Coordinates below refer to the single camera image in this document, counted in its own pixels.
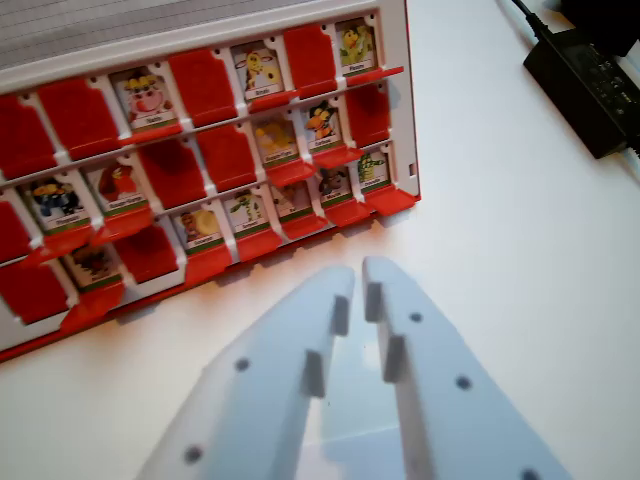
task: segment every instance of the cartoon character picture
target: cartoon character picture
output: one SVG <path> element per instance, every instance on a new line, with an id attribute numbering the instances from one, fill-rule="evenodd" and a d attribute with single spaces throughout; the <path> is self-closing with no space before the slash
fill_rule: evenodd
<path id="1" fill-rule="evenodd" d="M 311 107 L 308 117 L 305 128 L 312 153 L 335 146 L 341 140 L 338 109 L 331 107 L 327 100 Z"/>
<path id="2" fill-rule="evenodd" d="M 233 49 L 233 61 L 247 100 L 284 89 L 276 53 L 262 42 L 252 42 Z"/>
<path id="3" fill-rule="evenodd" d="M 376 65 L 372 29 L 359 18 L 336 24 L 340 37 L 340 61 L 345 76 L 371 70 Z"/>
<path id="4" fill-rule="evenodd" d="M 134 132 L 177 122 L 164 80 L 147 67 L 114 73 L 110 78 Z"/>

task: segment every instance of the cow character card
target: cow character card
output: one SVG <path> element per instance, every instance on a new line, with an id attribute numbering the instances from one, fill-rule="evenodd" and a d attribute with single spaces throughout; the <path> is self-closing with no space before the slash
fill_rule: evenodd
<path id="1" fill-rule="evenodd" d="M 362 193 L 389 185 L 387 156 L 380 151 L 365 153 L 358 160 L 358 177 Z"/>
<path id="2" fill-rule="evenodd" d="M 308 215 L 313 211 L 306 182 L 296 182 L 282 188 L 271 185 L 271 195 L 281 223 Z"/>
<path id="3" fill-rule="evenodd" d="M 133 168 L 117 160 L 84 169 L 94 197 L 106 216 L 116 215 L 147 203 Z"/>
<path id="4" fill-rule="evenodd" d="M 49 177 L 22 185 L 18 191 L 46 235 L 89 223 L 89 214 L 70 183 Z"/>
<path id="5" fill-rule="evenodd" d="M 216 214 L 209 205 L 200 205 L 172 217 L 187 255 L 224 242 Z"/>
<path id="6" fill-rule="evenodd" d="M 62 263 L 81 292 L 121 279 L 116 262 L 104 246 L 84 245 L 62 257 Z"/>
<path id="7" fill-rule="evenodd" d="M 321 168 L 316 175 L 319 176 L 320 180 L 318 189 L 322 208 L 353 198 L 347 167 L 342 166 L 329 170 Z"/>
<path id="8" fill-rule="evenodd" d="M 177 123 L 164 79 L 148 67 L 109 75 L 133 133 Z"/>
<path id="9" fill-rule="evenodd" d="M 376 49 L 373 29 L 357 18 L 336 23 L 340 62 L 345 77 L 376 68 Z"/>
<path id="10" fill-rule="evenodd" d="M 326 150 L 342 144 L 338 109 L 327 100 L 303 110 L 305 136 L 311 153 Z"/>
<path id="11" fill-rule="evenodd" d="M 264 42 L 239 45 L 231 53 L 247 100 L 284 90 L 278 56 Z"/>
<path id="12" fill-rule="evenodd" d="M 281 113 L 254 122 L 253 132 L 265 167 L 275 167 L 298 158 L 293 123 Z"/>
<path id="13" fill-rule="evenodd" d="M 231 227 L 236 238 L 269 228 L 262 199 L 250 190 L 244 190 L 233 198 L 225 200 L 224 206 L 229 212 Z"/>

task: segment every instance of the white tabletop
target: white tabletop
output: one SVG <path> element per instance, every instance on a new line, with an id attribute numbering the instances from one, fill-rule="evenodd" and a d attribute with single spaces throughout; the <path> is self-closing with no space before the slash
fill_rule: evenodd
<path id="1" fill-rule="evenodd" d="M 408 3 L 422 201 L 0 365 L 1 478 L 134 477 L 203 365 L 371 254 L 418 280 L 575 478 L 640 478 L 640 187 L 591 158 L 495 2 Z M 308 442 L 397 421 L 360 291 Z"/>

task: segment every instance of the red flip-down tile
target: red flip-down tile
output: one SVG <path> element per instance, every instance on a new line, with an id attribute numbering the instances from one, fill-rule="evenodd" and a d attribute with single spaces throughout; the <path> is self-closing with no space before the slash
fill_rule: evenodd
<path id="1" fill-rule="evenodd" d="M 31 251 L 29 235 L 9 202 L 0 202 L 0 263 L 21 257 Z"/>
<path id="2" fill-rule="evenodd" d="M 104 226 L 91 239 L 91 245 L 115 242 L 116 240 L 138 233 L 153 222 L 153 212 L 149 205 L 126 212 L 104 217 Z"/>
<path id="3" fill-rule="evenodd" d="M 338 88 L 331 38 L 320 25 L 304 25 L 283 34 L 293 84 L 300 98 L 331 92 Z"/>
<path id="4" fill-rule="evenodd" d="M 341 145 L 314 153 L 312 157 L 313 162 L 320 168 L 330 169 L 358 160 L 362 155 L 364 155 L 364 151 L 359 148 L 349 148 L 346 145 Z"/>
<path id="5" fill-rule="evenodd" d="M 387 70 L 376 68 L 370 72 L 347 77 L 347 87 L 356 87 L 358 85 L 364 85 L 365 83 L 376 82 L 382 78 L 390 77 L 391 75 L 402 72 L 404 72 L 404 67 L 389 68 Z"/>
<path id="6" fill-rule="evenodd" d="M 282 244 L 280 236 L 271 230 L 262 230 L 261 232 L 247 235 L 236 240 L 238 245 L 238 256 L 240 261 L 247 262 L 256 257 L 274 251 Z"/>
<path id="7" fill-rule="evenodd" d="M 49 265 L 16 262 L 1 268 L 0 294 L 27 325 L 69 309 L 67 294 Z"/>
<path id="8" fill-rule="evenodd" d="M 238 115 L 224 62 L 202 48 L 169 57 L 184 106 L 194 126 L 221 122 Z"/>
<path id="9" fill-rule="evenodd" d="M 268 168 L 266 173 L 269 181 L 276 187 L 284 187 L 309 178 L 315 171 L 316 169 L 313 165 L 309 165 L 301 158 L 298 158 L 291 162 Z"/>
<path id="10" fill-rule="evenodd" d="M 298 96 L 297 90 L 272 93 L 264 97 L 256 98 L 249 105 L 249 113 L 263 112 L 270 108 L 282 107 Z"/>
<path id="11" fill-rule="evenodd" d="M 179 140 L 165 140 L 138 148 L 142 166 L 164 208 L 206 196 L 196 157 Z"/>
<path id="12" fill-rule="evenodd" d="M 71 158 L 120 148 L 118 129 L 100 90 L 84 78 L 70 78 L 38 89 L 38 96 Z"/>
<path id="13" fill-rule="evenodd" d="M 137 283 L 175 272 L 176 255 L 162 227 L 152 225 L 113 242 L 118 255 Z"/>
<path id="14" fill-rule="evenodd" d="M 21 263 L 24 266 L 35 266 L 52 258 L 66 255 L 88 243 L 92 234 L 91 225 L 82 225 L 53 235 L 45 235 L 44 245 L 36 248 Z"/>
<path id="15" fill-rule="evenodd" d="M 231 253 L 223 243 L 189 255 L 185 284 L 197 285 L 222 272 L 231 265 Z"/>
<path id="16" fill-rule="evenodd" d="M 326 219 L 310 214 L 283 223 L 282 230 L 287 234 L 287 237 L 295 240 L 296 238 L 317 232 L 327 226 L 328 223 Z"/>
<path id="17" fill-rule="evenodd" d="M 393 215 L 413 207 L 416 203 L 413 195 L 404 190 L 398 190 L 393 185 L 387 185 L 365 194 L 364 201 L 381 215 Z"/>
<path id="18" fill-rule="evenodd" d="M 369 216 L 371 210 L 355 198 L 332 205 L 324 210 L 327 219 L 338 227 L 345 227 Z"/>
<path id="19" fill-rule="evenodd" d="M 389 138 L 389 98 L 376 84 L 347 90 L 347 116 L 358 147 Z"/>
<path id="20" fill-rule="evenodd" d="M 234 125 L 198 132 L 196 137 L 209 176 L 219 192 L 257 180 L 247 136 Z"/>
<path id="21" fill-rule="evenodd" d="M 53 146 L 33 107 L 0 97 L 0 170 L 7 179 L 55 167 Z"/>
<path id="22" fill-rule="evenodd" d="M 89 326 L 118 306 L 124 295 L 124 283 L 120 280 L 80 295 L 79 302 L 64 317 L 60 330 L 74 331 Z"/>

